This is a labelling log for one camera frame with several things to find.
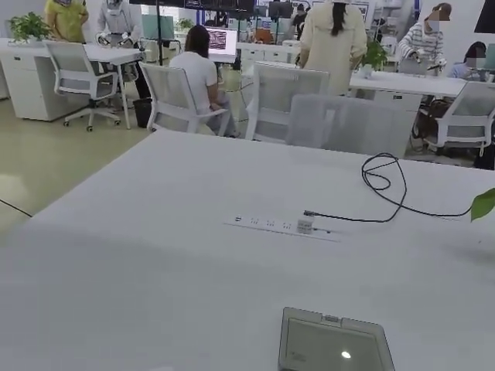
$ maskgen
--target mesh chair back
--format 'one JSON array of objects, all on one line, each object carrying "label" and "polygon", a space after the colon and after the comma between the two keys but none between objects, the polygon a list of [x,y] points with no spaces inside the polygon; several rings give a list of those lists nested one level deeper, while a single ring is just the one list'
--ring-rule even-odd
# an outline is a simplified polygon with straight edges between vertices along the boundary
[{"label": "mesh chair back", "polygon": [[283,141],[292,98],[296,94],[327,94],[329,76],[326,72],[256,63],[252,102],[258,115],[255,134]]},{"label": "mesh chair back", "polygon": [[56,90],[67,93],[90,92],[90,82],[96,80],[84,45],[45,41],[55,66]]},{"label": "mesh chair back", "polygon": [[140,63],[140,65],[152,99],[157,104],[164,109],[175,107],[196,113],[196,105],[183,69],[147,63]]},{"label": "mesh chair back", "polygon": [[286,142],[312,148],[404,157],[411,128],[395,107],[348,97],[294,97]]},{"label": "mesh chair back", "polygon": [[495,84],[468,82],[442,119],[436,143],[481,146],[490,143],[495,116]]}]

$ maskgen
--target woman with long dark hair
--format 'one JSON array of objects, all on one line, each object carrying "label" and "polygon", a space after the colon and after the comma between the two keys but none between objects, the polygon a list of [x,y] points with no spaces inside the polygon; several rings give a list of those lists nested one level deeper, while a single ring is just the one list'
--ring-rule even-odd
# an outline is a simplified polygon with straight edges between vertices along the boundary
[{"label": "woman with long dark hair", "polygon": [[486,45],[480,41],[472,44],[464,56],[464,62],[454,63],[447,77],[468,81],[486,81],[488,72],[482,71],[486,59]]},{"label": "woman with long dark hair", "polygon": [[[230,110],[228,97],[218,89],[218,74],[215,63],[208,59],[210,34],[203,26],[196,25],[189,30],[186,37],[185,52],[174,56],[170,67],[181,68],[186,72],[189,87],[193,93],[194,104],[200,114],[217,111],[221,108]],[[220,129],[220,117],[212,117],[207,122],[215,133]],[[225,131],[227,136],[237,136],[232,114]]]},{"label": "woman with long dark hair", "polygon": [[301,68],[330,72],[329,92],[346,94],[350,75],[367,51],[364,19],[350,0],[315,3],[301,36]]}]

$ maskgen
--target black cable cord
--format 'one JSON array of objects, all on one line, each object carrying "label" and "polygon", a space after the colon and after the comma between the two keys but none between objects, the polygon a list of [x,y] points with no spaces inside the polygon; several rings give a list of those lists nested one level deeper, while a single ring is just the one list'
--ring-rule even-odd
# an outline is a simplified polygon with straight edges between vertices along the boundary
[{"label": "black cable cord", "polygon": [[[373,160],[376,160],[377,158],[391,158],[392,161],[387,162],[386,164],[374,166],[373,168],[367,168],[367,166]],[[401,200],[399,202],[394,201],[393,199],[390,199],[381,193],[381,192],[389,189],[392,186],[391,180],[389,178],[386,178],[383,175],[380,175],[380,174],[377,174],[376,172],[373,172],[374,170],[378,170],[379,168],[384,168],[384,167],[389,166],[389,165],[396,165],[398,167],[399,172],[401,173],[402,182],[404,184],[404,193],[402,194]],[[377,195],[379,195],[382,199],[385,199],[388,202],[396,205],[397,209],[393,212],[393,214],[389,218],[384,219],[384,220],[354,219],[354,218],[347,218],[345,216],[334,216],[334,215],[326,215],[326,214],[322,214],[322,213],[315,213],[313,211],[308,211],[308,210],[306,210],[304,212],[304,215],[321,216],[324,218],[346,220],[349,222],[359,222],[359,223],[388,223],[391,220],[393,220],[393,218],[396,217],[396,215],[398,214],[398,212],[401,209],[406,209],[408,211],[412,211],[413,213],[418,213],[418,214],[425,215],[425,216],[434,216],[434,217],[438,217],[438,218],[455,218],[455,217],[465,216],[467,213],[469,213],[469,211],[471,211],[471,208],[468,208],[467,211],[465,211],[464,213],[460,213],[460,214],[436,214],[436,213],[428,213],[426,211],[413,209],[409,206],[404,205],[405,197],[408,194],[408,184],[405,181],[405,175],[404,175],[404,172],[402,171],[402,167],[401,167],[401,164],[399,163],[399,159],[396,158],[395,156],[391,155],[390,153],[383,152],[383,153],[379,153],[378,155],[375,155],[375,156],[368,158],[363,163],[363,165],[361,166],[361,177],[363,178],[364,184],[366,184],[369,188],[371,188],[371,190],[373,190],[373,192],[375,192]],[[371,177],[378,178],[378,179],[385,181],[385,185],[378,187],[378,186],[371,184],[371,181],[370,181]]]},{"label": "black cable cord", "polygon": [[31,215],[31,214],[27,213],[26,211],[24,211],[24,210],[20,209],[20,208],[19,208],[19,207],[17,207],[17,206],[12,205],[11,203],[8,203],[7,201],[5,201],[5,200],[3,200],[3,199],[0,199],[0,203],[3,203],[4,205],[7,205],[7,206],[9,206],[9,207],[12,207],[14,210],[19,211],[20,213],[22,213],[22,214],[24,214],[24,215],[28,216],[29,218],[32,218],[32,215]]}]

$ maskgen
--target green leaf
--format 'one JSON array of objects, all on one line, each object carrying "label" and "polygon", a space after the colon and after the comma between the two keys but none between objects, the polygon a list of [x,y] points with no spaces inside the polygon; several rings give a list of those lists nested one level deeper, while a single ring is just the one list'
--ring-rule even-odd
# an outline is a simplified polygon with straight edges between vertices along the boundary
[{"label": "green leaf", "polygon": [[474,198],[471,205],[471,221],[483,218],[495,207],[495,188]]}]

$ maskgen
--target light yellow coat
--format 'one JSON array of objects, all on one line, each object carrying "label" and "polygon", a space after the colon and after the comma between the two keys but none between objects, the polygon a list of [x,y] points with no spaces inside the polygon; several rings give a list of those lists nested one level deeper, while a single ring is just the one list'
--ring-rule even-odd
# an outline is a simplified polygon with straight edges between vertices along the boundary
[{"label": "light yellow coat", "polygon": [[341,95],[349,90],[351,59],[363,56],[367,51],[367,35],[358,7],[347,5],[343,31],[332,36],[332,12],[332,2],[315,4],[308,12],[301,49],[309,50],[304,69],[330,72],[329,93]]}]

